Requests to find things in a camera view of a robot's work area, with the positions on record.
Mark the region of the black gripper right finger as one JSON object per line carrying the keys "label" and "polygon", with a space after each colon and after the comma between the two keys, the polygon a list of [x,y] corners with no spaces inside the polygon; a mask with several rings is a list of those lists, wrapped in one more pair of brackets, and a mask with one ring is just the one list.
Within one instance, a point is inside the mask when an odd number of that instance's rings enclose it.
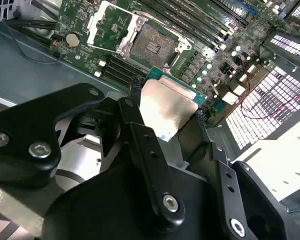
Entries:
{"label": "black gripper right finger", "polygon": [[231,164],[207,133],[201,111],[179,131],[186,170],[203,178],[195,205],[209,240],[288,240],[287,215],[246,163]]}

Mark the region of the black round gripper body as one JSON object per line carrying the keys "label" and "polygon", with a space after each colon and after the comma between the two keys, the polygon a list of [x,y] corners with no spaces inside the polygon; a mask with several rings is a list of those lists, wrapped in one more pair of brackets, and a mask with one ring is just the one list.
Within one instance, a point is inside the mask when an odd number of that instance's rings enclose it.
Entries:
{"label": "black round gripper body", "polygon": [[130,162],[119,164],[63,193],[43,224],[46,240],[221,240],[215,195],[208,183],[170,168],[185,206],[175,231],[159,230],[142,180]]}

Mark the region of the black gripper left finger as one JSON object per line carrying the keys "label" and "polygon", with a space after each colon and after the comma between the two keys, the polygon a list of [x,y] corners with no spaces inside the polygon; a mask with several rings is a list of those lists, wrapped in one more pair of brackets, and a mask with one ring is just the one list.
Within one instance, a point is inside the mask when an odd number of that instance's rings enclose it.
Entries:
{"label": "black gripper left finger", "polygon": [[138,105],[128,97],[106,97],[88,83],[79,83],[0,112],[0,183],[42,187],[55,175],[61,148],[84,133],[102,140],[110,167],[102,184],[118,177],[118,165],[130,163],[132,193],[97,190],[91,181],[60,200],[58,214],[82,220],[93,207],[107,204],[106,214],[123,211],[121,202],[158,227],[178,227],[185,207],[152,128],[145,126]]}

